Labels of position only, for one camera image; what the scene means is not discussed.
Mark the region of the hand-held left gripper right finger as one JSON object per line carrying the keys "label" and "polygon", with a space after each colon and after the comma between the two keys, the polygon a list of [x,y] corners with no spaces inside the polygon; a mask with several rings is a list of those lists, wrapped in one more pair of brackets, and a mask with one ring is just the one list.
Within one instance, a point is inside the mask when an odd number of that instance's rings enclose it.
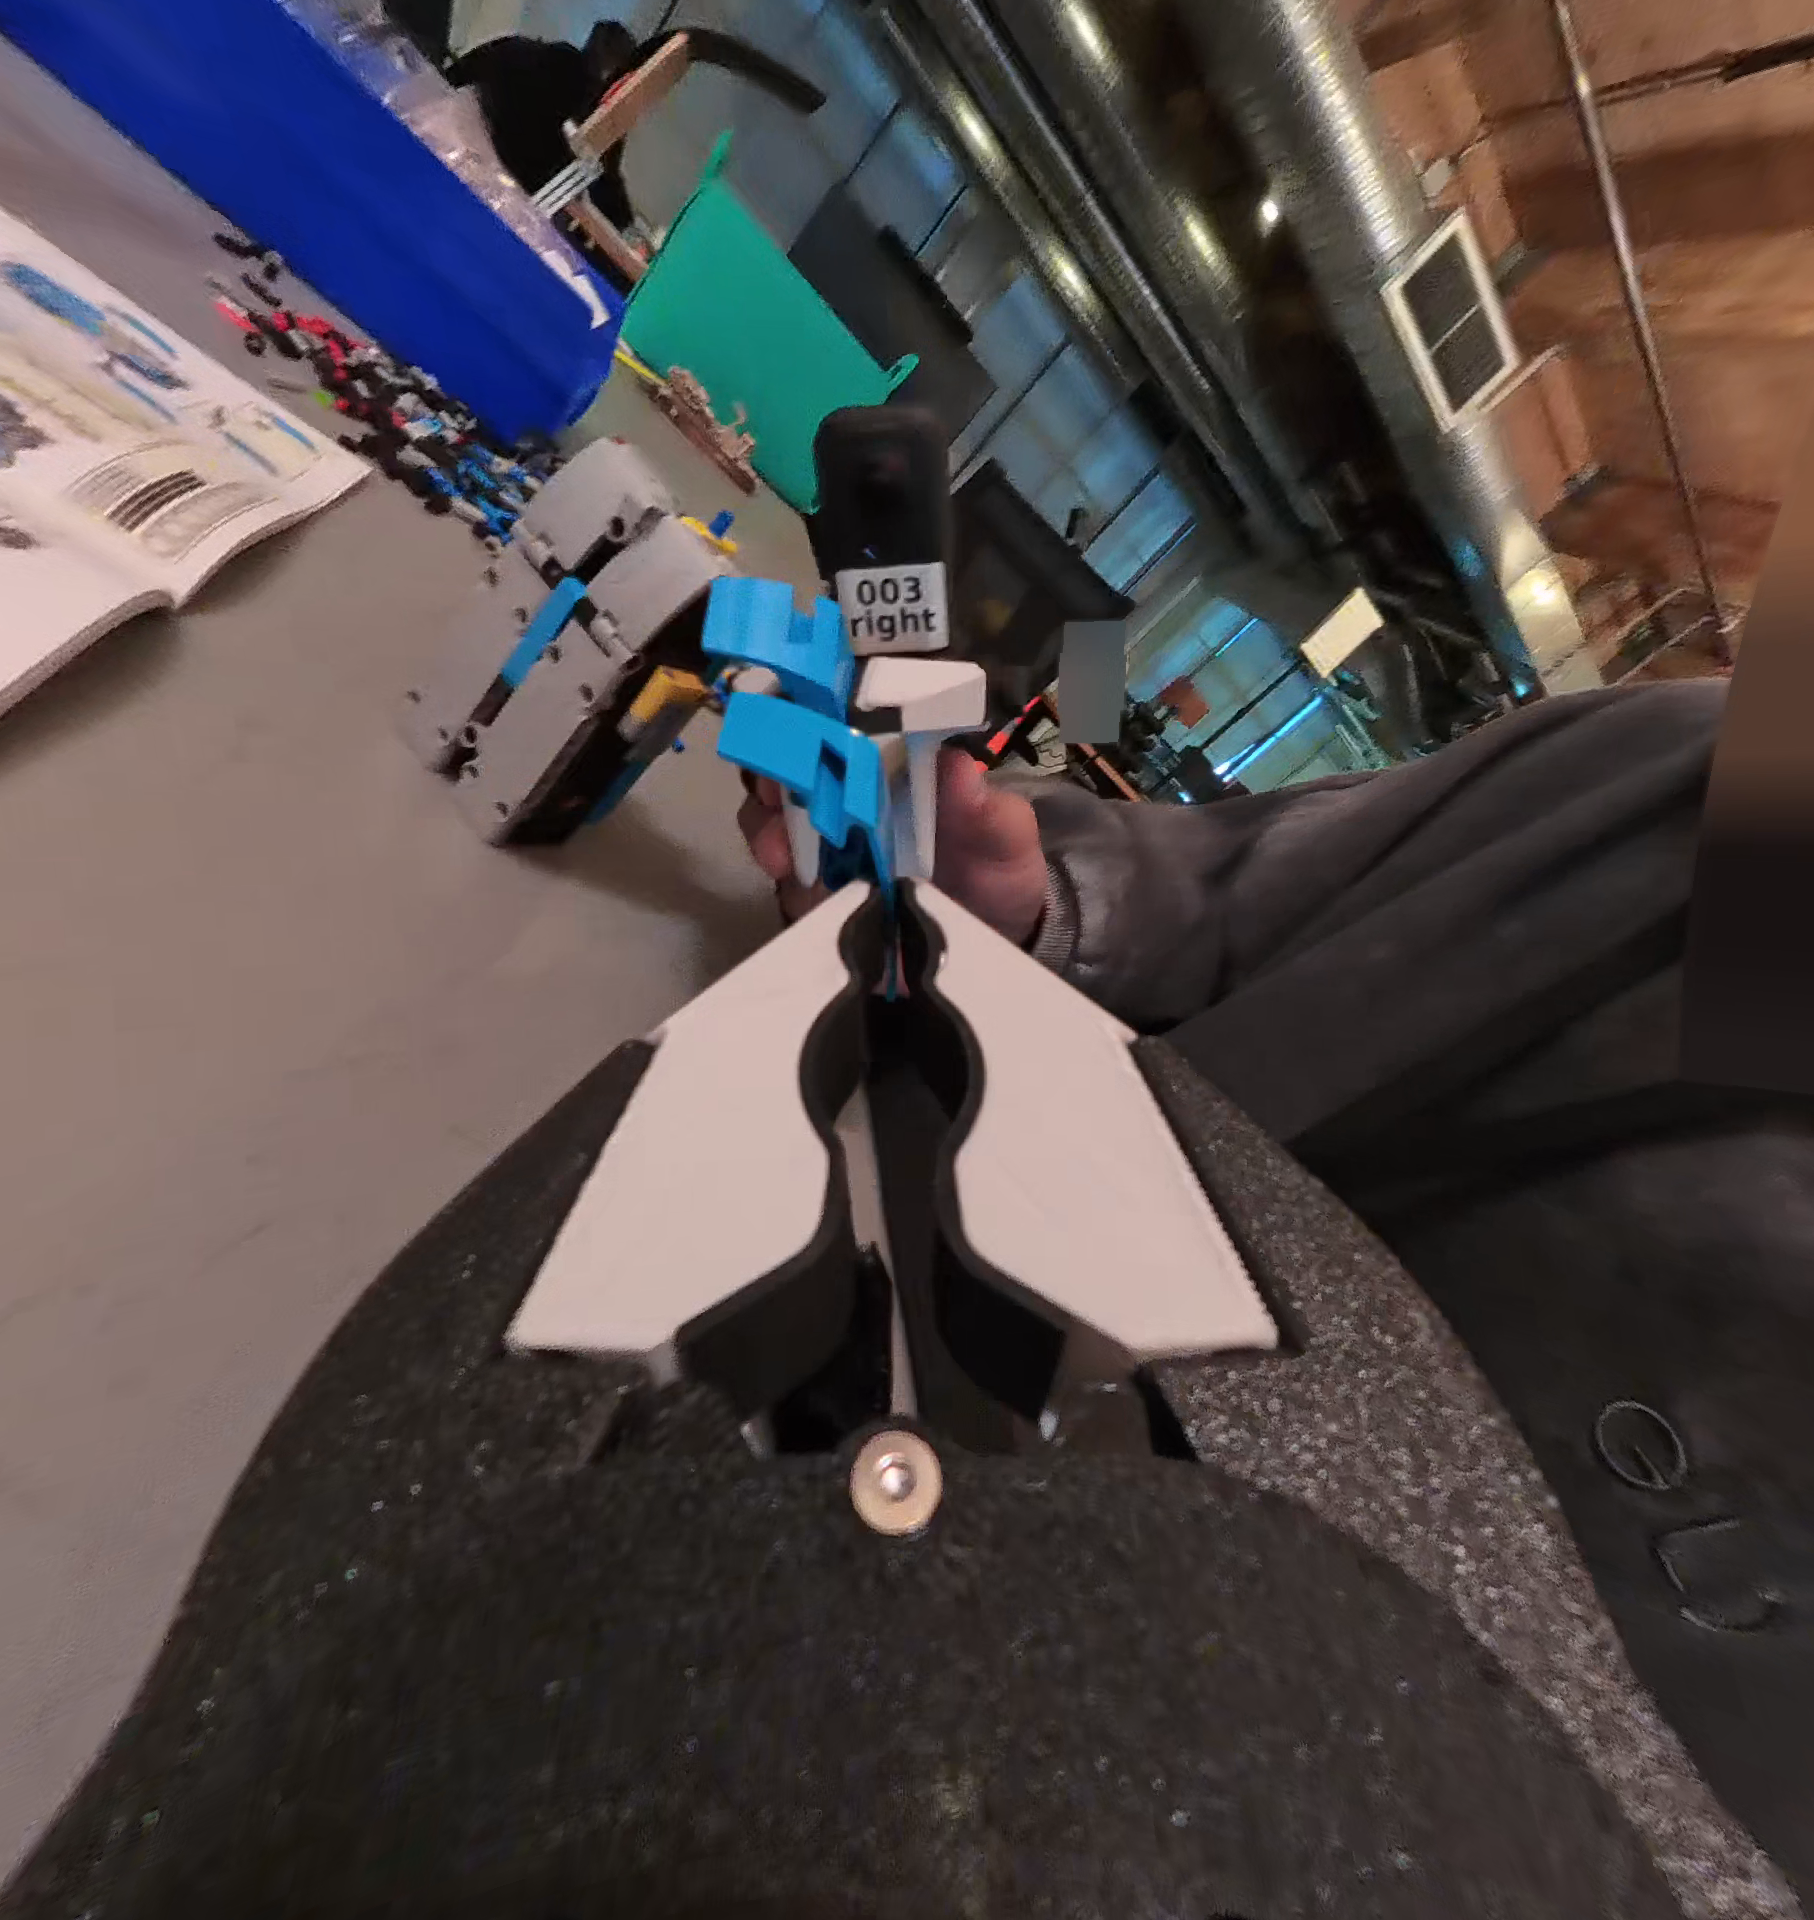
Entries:
{"label": "hand-held left gripper right finger", "polygon": [[927,1425],[981,1454],[1152,1454],[1158,1367],[1282,1352],[1139,1036],[927,881],[904,887],[904,1050],[941,1117],[905,1305]]}

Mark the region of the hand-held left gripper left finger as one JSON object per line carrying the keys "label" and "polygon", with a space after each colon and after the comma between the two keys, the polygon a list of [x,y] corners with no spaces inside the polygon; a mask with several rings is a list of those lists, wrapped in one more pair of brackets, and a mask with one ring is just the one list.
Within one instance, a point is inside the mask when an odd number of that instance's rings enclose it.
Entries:
{"label": "hand-held left gripper left finger", "polygon": [[824,1372],[859,1243],[837,1123],[890,952],[839,888],[665,1020],[521,1306],[511,1352],[640,1362],[755,1421]]}

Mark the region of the blue curved panel piece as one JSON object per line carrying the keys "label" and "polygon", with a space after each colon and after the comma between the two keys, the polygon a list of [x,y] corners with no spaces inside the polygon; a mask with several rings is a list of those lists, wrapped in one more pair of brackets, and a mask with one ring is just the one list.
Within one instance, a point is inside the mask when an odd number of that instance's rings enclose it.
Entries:
{"label": "blue curved panel piece", "polygon": [[785,699],[842,722],[855,693],[855,652],[842,610],[819,596],[799,610],[798,591],[765,580],[718,580],[702,614],[708,676],[732,685],[735,664],[765,664]]}
{"label": "blue curved panel piece", "polygon": [[774,789],[792,854],[792,875],[774,895],[782,920],[802,914],[819,888],[834,895],[870,881],[890,927],[878,991],[904,1004],[898,888],[915,845],[905,736],[862,733],[782,696],[738,690],[725,706],[721,755],[746,773],[751,793]]}

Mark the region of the person's right hand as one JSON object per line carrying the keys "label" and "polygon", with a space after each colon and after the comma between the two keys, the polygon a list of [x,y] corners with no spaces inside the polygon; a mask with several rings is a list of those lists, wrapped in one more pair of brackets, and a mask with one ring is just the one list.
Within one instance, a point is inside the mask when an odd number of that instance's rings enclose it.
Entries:
{"label": "person's right hand", "polygon": [[[937,779],[935,882],[1020,948],[1036,948],[1049,902],[1049,869],[1033,802],[996,783],[963,749],[945,745]],[[825,901],[824,882],[799,882],[778,783],[743,771],[739,832],[751,859],[774,882],[782,927]]]}

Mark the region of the black monitor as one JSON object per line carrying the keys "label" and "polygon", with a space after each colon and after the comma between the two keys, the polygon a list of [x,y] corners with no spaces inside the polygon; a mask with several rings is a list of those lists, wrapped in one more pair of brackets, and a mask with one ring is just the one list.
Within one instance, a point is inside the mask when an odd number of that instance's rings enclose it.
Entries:
{"label": "black monitor", "polygon": [[1057,680],[1067,626],[1126,620],[1135,601],[1054,534],[998,462],[955,491],[953,510],[953,654],[984,669],[988,722],[1003,726]]}

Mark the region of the wooden puzzle model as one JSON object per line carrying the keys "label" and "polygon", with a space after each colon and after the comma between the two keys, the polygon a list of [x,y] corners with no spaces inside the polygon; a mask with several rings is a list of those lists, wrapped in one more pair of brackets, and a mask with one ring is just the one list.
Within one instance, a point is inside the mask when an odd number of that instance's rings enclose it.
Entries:
{"label": "wooden puzzle model", "polygon": [[655,378],[652,389],[655,407],[665,422],[708,460],[728,481],[755,495],[761,487],[761,474],[755,468],[755,435],[748,429],[746,407],[735,411],[735,418],[721,418],[705,385],[685,368],[670,368],[665,376]]}

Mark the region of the green plastic board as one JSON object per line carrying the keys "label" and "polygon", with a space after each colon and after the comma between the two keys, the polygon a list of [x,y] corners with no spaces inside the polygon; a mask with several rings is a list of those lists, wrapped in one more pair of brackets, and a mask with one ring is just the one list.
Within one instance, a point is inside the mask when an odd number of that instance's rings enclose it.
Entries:
{"label": "green plastic board", "polygon": [[746,414],[755,470],[798,514],[819,510],[814,435],[834,411],[874,407],[918,374],[882,368],[728,184],[732,131],[712,147],[627,295],[622,345],[655,374],[688,374],[721,422]]}

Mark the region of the grey blue toy robot build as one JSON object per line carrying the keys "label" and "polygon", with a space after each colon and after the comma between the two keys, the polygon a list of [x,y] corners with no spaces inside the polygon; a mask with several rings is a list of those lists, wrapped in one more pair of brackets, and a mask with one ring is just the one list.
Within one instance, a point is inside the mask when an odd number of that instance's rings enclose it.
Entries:
{"label": "grey blue toy robot build", "polygon": [[407,745],[486,842],[564,842],[715,703],[702,626],[738,573],[640,451],[592,441],[445,616],[401,703]]}

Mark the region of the bundle of metal pipes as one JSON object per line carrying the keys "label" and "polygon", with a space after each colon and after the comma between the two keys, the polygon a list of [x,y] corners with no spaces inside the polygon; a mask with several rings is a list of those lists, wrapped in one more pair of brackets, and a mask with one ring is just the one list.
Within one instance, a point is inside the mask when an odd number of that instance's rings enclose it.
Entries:
{"label": "bundle of metal pipes", "polygon": [[1254,295],[1094,3],[881,3],[900,61],[1105,351],[1135,358],[1278,557],[1317,508],[1254,368]]}

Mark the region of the white sign board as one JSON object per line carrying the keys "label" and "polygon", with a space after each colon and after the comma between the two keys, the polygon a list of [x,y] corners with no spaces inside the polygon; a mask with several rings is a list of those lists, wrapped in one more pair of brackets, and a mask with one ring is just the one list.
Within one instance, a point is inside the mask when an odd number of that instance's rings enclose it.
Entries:
{"label": "white sign board", "polygon": [[1368,587],[1352,587],[1328,616],[1298,643],[1309,673],[1334,683],[1344,664],[1385,627],[1385,614]]}

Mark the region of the plywood stand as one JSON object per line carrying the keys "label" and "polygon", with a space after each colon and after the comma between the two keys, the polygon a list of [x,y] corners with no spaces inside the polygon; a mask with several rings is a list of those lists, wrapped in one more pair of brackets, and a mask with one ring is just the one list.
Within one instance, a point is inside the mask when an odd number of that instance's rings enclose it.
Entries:
{"label": "plywood stand", "polygon": [[569,164],[533,193],[533,205],[551,219],[584,205],[589,189],[604,176],[609,153],[685,80],[688,66],[690,34],[652,44],[647,57],[616,80],[582,123],[561,123]]}

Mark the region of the scattered black red pins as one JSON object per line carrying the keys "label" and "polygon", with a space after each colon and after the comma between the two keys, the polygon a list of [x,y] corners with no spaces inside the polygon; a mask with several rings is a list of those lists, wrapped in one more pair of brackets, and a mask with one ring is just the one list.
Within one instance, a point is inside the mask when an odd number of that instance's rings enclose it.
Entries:
{"label": "scattered black red pins", "polygon": [[324,313],[285,298],[281,256],[239,235],[215,233],[228,258],[210,275],[222,316],[245,335],[255,358],[281,358],[295,374],[285,385],[312,398],[335,425],[344,451],[420,495],[455,495],[474,452],[474,428],[463,407],[417,365],[395,358]]}

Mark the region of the white vent grille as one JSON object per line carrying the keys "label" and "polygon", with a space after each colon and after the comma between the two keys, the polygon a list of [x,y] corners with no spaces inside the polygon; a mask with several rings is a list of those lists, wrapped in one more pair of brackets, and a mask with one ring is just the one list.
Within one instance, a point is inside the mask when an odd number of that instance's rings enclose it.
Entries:
{"label": "white vent grille", "polygon": [[1387,279],[1382,302],[1441,432],[1487,411],[1523,368],[1468,209]]}

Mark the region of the empty clear plastic bags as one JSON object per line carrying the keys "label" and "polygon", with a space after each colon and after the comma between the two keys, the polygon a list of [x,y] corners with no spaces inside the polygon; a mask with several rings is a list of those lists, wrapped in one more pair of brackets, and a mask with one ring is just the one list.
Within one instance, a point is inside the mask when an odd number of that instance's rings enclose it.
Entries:
{"label": "empty clear plastic bags", "polygon": [[569,280],[584,302],[593,323],[616,323],[622,295],[602,285],[593,252],[570,219],[573,207],[544,215],[493,153],[493,137],[474,93],[445,80],[443,66],[454,57],[445,30],[445,10],[438,3],[424,10],[391,5],[367,14],[364,56],[375,97],[394,110],[404,130],[417,131],[421,147],[491,215],[511,226],[513,237],[526,242],[544,268]]}

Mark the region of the blue storage bin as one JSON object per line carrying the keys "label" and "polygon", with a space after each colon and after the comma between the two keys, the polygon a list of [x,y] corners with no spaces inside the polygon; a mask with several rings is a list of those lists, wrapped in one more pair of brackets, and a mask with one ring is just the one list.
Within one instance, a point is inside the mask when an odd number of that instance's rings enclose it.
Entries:
{"label": "blue storage bin", "polygon": [[0,34],[503,440],[560,435],[620,323],[367,78],[379,3],[0,3]]}

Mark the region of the instruction booklet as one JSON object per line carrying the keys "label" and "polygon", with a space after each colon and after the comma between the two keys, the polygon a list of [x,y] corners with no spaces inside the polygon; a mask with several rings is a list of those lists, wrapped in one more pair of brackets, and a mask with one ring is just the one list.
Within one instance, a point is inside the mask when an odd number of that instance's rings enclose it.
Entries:
{"label": "instruction booklet", "polygon": [[364,481],[0,205],[0,717]]}

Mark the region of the thin black ceiling rod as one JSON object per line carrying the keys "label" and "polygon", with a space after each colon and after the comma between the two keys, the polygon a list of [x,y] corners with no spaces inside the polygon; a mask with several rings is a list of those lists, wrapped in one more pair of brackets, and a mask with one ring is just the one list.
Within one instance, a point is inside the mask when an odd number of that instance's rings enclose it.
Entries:
{"label": "thin black ceiling rod", "polygon": [[1719,591],[1719,580],[1711,563],[1711,550],[1705,541],[1705,518],[1699,510],[1699,494],[1691,481],[1689,474],[1689,460],[1681,435],[1681,422],[1670,404],[1670,389],[1662,368],[1662,354],[1659,354],[1659,338],[1650,323],[1650,311],[1645,302],[1645,279],[1640,272],[1640,252],[1636,242],[1628,226],[1628,209],[1623,200],[1623,186],[1617,177],[1617,164],[1615,164],[1615,147],[1609,143],[1606,136],[1606,116],[1599,110],[1599,96],[1595,88],[1587,63],[1583,57],[1583,47],[1577,41],[1577,21],[1570,3],[1547,3],[1546,5],[1553,23],[1556,47],[1560,47],[1560,61],[1570,86],[1570,113],[1577,119],[1583,147],[1587,156],[1587,170],[1595,176],[1595,193],[1599,197],[1602,215],[1606,215],[1606,230],[1615,252],[1615,270],[1617,270],[1617,285],[1623,293],[1623,306],[1628,318],[1628,332],[1640,356],[1640,369],[1645,378],[1645,389],[1653,407],[1653,418],[1659,428],[1659,444],[1662,444],[1662,460],[1668,468],[1668,478],[1675,485],[1678,508],[1682,517],[1682,531],[1689,540],[1689,550],[1693,558],[1696,583],[1705,600],[1705,626],[1711,627],[1715,639],[1715,663],[1719,669],[1735,664],[1735,616],[1729,610],[1729,600]]}

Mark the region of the silver ventilation duct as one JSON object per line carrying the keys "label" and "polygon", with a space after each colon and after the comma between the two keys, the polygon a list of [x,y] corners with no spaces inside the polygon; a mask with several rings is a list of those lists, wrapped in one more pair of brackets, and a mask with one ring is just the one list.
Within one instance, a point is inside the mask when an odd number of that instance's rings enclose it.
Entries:
{"label": "silver ventilation duct", "polygon": [[1387,286],[1437,222],[1334,3],[1182,3],[1211,101],[1262,160],[1321,305],[1520,703],[1543,699],[1514,596],[1546,544],[1483,422],[1441,425]]}

